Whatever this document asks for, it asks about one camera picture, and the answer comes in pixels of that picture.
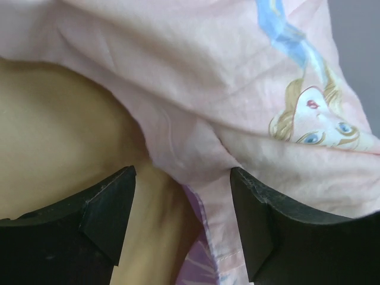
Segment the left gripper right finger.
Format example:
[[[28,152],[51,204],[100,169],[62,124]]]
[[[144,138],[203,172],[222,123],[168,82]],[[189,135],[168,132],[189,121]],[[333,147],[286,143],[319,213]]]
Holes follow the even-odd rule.
[[[233,204],[249,281],[378,284],[379,213],[347,218],[317,210],[236,167]]]

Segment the pink cartoon pillowcase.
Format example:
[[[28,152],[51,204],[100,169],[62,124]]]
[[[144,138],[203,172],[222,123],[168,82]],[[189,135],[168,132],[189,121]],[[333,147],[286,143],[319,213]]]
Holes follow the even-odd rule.
[[[178,284],[248,283],[235,166],[319,210],[379,210],[379,140],[327,1],[2,1],[1,56],[63,65],[130,111],[204,225]]]

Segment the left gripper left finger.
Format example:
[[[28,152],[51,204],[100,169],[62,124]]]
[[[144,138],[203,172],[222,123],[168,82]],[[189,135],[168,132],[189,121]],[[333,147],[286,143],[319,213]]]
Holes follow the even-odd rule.
[[[75,195],[1,220],[2,284],[109,284],[135,193],[133,166]]]

